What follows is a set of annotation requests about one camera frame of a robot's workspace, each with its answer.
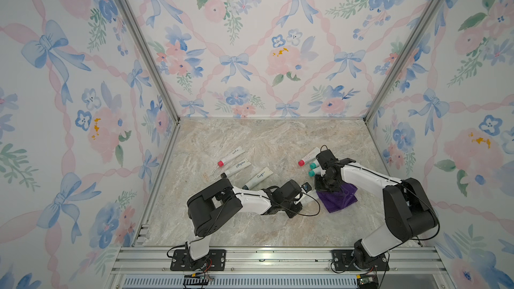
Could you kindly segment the purple cloth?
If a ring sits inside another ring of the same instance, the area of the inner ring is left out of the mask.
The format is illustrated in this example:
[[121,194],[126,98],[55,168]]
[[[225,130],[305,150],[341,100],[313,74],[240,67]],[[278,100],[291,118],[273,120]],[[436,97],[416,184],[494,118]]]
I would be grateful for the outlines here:
[[317,191],[317,195],[327,211],[334,213],[356,203],[356,192],[356,186],[345,183],[338,191]]

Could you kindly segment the white toothpaste tube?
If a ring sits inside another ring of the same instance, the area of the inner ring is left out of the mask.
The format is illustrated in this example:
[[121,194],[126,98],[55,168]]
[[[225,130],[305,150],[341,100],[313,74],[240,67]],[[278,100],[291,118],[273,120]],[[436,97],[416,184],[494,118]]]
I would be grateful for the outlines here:
[[319,166],[319,164],[318,164],[316,161],[313,161],[313,162],[309,165],[309,167],[310,167],[311,169],[316,169],[318,166]]

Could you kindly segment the white tube black cap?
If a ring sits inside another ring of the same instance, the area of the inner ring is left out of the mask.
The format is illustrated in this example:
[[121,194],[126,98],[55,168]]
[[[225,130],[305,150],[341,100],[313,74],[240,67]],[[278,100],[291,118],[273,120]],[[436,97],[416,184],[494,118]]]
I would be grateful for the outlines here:
[[316,191],[304,193],[302,198],[300,199],[300,202],[303,206],[306,206],[306,204],[318,200],[318,195]]

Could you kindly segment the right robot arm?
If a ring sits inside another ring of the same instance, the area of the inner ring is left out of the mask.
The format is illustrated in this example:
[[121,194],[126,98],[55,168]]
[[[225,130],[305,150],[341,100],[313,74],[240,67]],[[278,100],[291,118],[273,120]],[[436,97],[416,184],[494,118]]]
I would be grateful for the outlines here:
[[316,155],[321,174],[315,179],[318,191],[335,193],[353,185],[383,200],[385,222],[367,237],[354,244],[354,262],[369,267],[385,253],[429,230],[440,227],[421,183],[413,178],[398,179],[383,175],[357,163],[337,159],[326,149]]

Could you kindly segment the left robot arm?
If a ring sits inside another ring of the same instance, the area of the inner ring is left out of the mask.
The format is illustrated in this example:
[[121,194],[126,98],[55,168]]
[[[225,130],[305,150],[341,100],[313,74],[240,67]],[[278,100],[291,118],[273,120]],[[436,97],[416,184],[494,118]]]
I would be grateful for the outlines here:
[[188,217],[195,234],[195,239],[186,245],[191,260],[195,262],[207,257],[211,235],[236,214],[275,215],[284,212],[289,218],[294,218],[303,208],[301,199],[310,190],[310,186],[301,187],[294,180],[281,187],[272,186],[258,191],[235,187],[227,178],[218,180],[187,201]]

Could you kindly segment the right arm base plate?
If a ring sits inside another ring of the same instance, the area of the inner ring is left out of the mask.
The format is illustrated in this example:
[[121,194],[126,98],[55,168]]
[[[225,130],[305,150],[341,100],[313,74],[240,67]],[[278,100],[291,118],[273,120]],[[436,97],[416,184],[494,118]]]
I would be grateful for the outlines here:
[[385,254],[370,257],[360,250],[340,249],[331,251],[331,269],[335,272],[362,271],[371,269],[376,271],[388,271],[389,260]]

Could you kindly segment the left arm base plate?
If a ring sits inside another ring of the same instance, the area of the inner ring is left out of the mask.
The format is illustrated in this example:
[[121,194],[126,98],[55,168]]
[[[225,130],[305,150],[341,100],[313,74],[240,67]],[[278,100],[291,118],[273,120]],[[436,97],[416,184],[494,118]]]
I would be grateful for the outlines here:
[[210,250],[209,253],[193,260],[186,249],[178,249],[171,256],[170,270],[174,272],[188,271],[224,271],[226,265],[226,250]]

